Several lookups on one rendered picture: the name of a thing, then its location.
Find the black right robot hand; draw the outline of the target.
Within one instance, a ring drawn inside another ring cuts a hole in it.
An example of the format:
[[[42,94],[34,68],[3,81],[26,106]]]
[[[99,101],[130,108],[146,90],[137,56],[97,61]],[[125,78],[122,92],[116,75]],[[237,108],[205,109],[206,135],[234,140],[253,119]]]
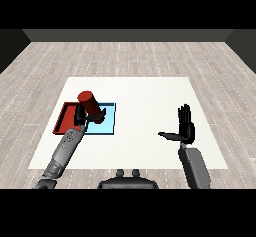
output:
[[[158,135],[171,141],[179,141],[184,144],[192,144],[195,141],[195,125],[191,121],[191,109],[184,104],[178,109],[179,133],[159,132]]]

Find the red shallow open box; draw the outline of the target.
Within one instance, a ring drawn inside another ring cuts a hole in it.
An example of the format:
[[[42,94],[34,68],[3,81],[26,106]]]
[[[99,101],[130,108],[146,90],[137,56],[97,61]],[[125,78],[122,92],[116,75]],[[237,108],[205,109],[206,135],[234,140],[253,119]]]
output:
[[[55,135],[64,135],[70,128],[79,130],[80,127],[74,124],[74,114],[77,102],[65,102],[59,113],[55,127],[52,131]]]

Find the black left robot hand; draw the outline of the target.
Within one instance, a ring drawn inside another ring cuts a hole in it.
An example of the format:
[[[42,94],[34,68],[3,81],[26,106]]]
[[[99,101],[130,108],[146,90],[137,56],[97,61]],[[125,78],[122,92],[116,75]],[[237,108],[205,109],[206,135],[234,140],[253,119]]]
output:
[[[85,125],[87,122],[98,122],[101,124],[105,119],[105,115],[106,109],[101,110],[99,114],[86,115],[84,107],[81,104],[77,104],[74,113],[74,125],[81,126]]]

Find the dark grey robot body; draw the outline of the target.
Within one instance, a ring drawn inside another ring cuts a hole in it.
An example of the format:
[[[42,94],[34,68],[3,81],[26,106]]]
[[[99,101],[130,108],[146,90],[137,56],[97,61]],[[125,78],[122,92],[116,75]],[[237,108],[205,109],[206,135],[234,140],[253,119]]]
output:
[[[124,170],[118,169],[116,176],[101,181],[98,189],[158,189],[158,185],[155,181],[142,178],[138,169],[132,170],[131,177],[125,177]]]

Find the red can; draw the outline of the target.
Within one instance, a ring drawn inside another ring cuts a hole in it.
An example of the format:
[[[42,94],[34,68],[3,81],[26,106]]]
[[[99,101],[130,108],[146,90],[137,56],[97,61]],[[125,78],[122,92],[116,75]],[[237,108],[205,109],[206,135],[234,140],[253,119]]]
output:
[[[85,109],[85,112],[91,115],[99,115],[101,113],[98,102],[91,91],[83,91],[78,95],[78,101]]]

